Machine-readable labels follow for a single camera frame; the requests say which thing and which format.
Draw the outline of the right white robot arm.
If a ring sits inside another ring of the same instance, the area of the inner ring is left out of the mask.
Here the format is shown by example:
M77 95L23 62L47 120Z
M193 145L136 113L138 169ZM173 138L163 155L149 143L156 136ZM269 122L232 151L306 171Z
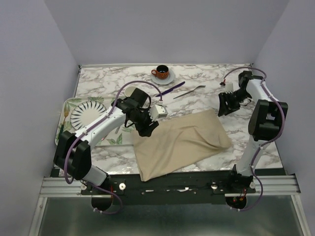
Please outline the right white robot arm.
M224 92L219 94L220 117L239 110L246 99L255 102L248 124L249 142L226 181L227 189L233 193L250 187L265 148L282 135L288 111L288 104L276 99L267 88L266 73L257 76L252 73L252 69L244 66L242 70L238 75L238 90L233 89L232 83L223 80L220 86L224 87Z

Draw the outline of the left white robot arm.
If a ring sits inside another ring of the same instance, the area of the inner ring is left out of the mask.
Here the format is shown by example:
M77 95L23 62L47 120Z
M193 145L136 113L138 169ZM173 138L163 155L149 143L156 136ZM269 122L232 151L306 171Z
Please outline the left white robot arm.
M54 164L64 171L64 176L92 184L98 194L109 189L108 174L92 165L91 150L111 131L131 122L141 137L151 136L158 126L157 119L167 113L162 105L143 108L150 100L144 91L135 89L130 97L116 98L111 107L87 126L74 133L61 134L54 156Z

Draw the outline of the beige cloth napkin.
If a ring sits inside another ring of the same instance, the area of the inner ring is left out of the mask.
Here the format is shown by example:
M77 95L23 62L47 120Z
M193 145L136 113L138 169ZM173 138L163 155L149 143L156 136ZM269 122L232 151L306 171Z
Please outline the beige cloth napkin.
M132 134L135 158L143 182L217 155L231 147L214 110L162 121L150 137Z

